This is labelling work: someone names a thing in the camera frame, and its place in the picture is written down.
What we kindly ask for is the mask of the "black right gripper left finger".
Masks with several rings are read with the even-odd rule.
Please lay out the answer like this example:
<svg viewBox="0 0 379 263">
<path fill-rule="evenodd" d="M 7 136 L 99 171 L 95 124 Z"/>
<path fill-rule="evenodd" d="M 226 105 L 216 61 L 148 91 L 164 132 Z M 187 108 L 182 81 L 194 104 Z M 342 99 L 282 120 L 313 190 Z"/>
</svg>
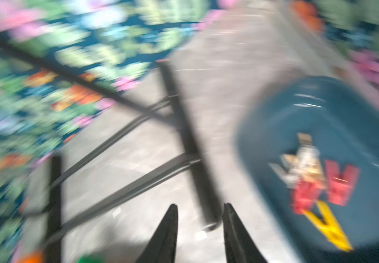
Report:
<svg viewBox="0 0 379 263">
<path fill-rule="evenodd" d="M 178 207 L 171 204 L 137 263 L 174 263 L 178 234 Z"/>
</svg>

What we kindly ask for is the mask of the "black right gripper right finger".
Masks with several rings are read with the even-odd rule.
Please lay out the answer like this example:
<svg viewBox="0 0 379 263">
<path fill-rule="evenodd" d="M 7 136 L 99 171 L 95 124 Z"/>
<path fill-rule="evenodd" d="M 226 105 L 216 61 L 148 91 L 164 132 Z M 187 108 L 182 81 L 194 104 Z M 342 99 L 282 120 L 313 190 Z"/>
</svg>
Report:
<svg viewBox="0 0 379 263">
<path fill-rule="evenodd" d="M 224 204 L 222 221 L 228 263 L 267 263 L 230 203 Z"/>
</svg>

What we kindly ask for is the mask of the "pink clothespin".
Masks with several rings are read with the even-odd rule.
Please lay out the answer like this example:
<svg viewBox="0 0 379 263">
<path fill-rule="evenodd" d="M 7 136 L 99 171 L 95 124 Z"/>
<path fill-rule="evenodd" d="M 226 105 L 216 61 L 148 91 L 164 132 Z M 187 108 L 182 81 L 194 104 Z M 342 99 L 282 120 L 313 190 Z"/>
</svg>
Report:
<svg viewBox="0 0 379 263">
<path fill-rule="evenodd" d="M 299 181 L 291 191 L 291 209 L 295 214 L 310 211 L 320 197 L 323 187 L 317 181 Z"/>
</svg>

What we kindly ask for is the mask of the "white clothespin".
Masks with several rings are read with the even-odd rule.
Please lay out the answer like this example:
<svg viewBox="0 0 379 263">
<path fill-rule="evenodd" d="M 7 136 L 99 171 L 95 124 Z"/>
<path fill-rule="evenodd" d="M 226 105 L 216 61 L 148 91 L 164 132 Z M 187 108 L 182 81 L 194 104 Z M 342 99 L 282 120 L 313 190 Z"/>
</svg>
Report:
<svg viewBox="0 0 379 263">
<path fill-rule="evenodd" d="M 286 185 L 287 188 L 294 188 L 297 183 L 298 177 L 287 172 L 280 164 L 269 163 L 272 171 L 279 177 L 279 179 Z"/>
</svg>

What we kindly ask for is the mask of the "yellow clothespin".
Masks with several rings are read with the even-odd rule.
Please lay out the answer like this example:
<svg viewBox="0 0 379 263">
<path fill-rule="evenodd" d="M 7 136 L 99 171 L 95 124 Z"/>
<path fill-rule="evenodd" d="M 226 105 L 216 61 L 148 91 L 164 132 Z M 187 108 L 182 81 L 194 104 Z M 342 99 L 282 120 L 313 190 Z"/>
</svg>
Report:
<svg viewBox="0 0 379 263">
<path fill-rule="evenodd" d="M 308 210 L 303 210 L 303 215 L 321 232 L 325 238 L 332 243 L 337 249 L 344 252 L 353 251 L 347 235 L 344 233 L 336 217 L 324 201 L 315 202 L 322 218 Z"/>
</svg>

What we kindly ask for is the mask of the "beige clothespin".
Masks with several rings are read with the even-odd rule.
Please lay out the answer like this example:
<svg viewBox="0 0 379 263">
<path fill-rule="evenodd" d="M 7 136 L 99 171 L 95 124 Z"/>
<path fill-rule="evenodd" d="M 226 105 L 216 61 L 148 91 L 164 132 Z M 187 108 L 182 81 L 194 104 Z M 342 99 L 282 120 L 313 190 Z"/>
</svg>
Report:
<svg viewBox="0 0 379 263">
<path fill-rule="evenodd" d="M 280 160 L 285 174 L 283 182 L 288 188 L 295 188 L 300 181 L 318 183 L 321 189 L 326 188 L 323 167 L 320 162 L 320 151 L 313 145 L 312 136 L 297 134 L 299 147 L 295 154 L 285 153 Z"/>
</svg>

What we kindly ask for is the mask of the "red clothespin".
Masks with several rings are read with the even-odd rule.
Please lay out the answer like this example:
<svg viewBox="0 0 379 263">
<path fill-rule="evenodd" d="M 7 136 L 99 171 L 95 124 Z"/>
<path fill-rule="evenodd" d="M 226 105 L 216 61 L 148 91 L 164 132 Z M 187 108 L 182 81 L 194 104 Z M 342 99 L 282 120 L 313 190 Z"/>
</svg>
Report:
<svg viewBox="0 0 379 263">
<path fill-rule="evenodd" d="M 346 206 L 355 189 L 360 169 L 348 164 L 341 173 L 337 162 L 325 160 L 325 174 L 327 177 L 327 200 L 338 206 Z"/>
</svg>

